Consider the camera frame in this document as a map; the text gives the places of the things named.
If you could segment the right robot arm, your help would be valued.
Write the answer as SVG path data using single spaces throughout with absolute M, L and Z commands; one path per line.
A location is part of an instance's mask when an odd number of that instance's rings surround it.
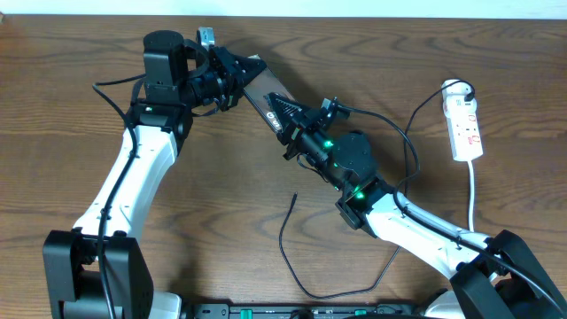
M 339 138 L 327 129 L 352 108 L 331 102 L 319 109 L 276 93 L 266 96 L 284 157 L 305 159 L 332 184 L 338 210 L 355 230 L 414 254 L 451 284 L 425 310 L 437 318 L 564 318 L 566 300 L 531 249 L 508 230 L 497 236 L 466 230 L 408 200 L 377 172 L 361 131 Z

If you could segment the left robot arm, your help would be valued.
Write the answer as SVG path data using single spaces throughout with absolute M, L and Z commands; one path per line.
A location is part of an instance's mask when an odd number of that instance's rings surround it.
M 43 244 L 55 318 L 184 318 L 182 298 L 155 289 L 139 241 L 161 180 L 197 117 L 234 107 L 266 69 L 256 56 L 218 46 L 202 27 L 195 40 L 159 30 L 144 38 L 144 72 L 133 78 L 120 152 L 96 198 L 70 230 Z

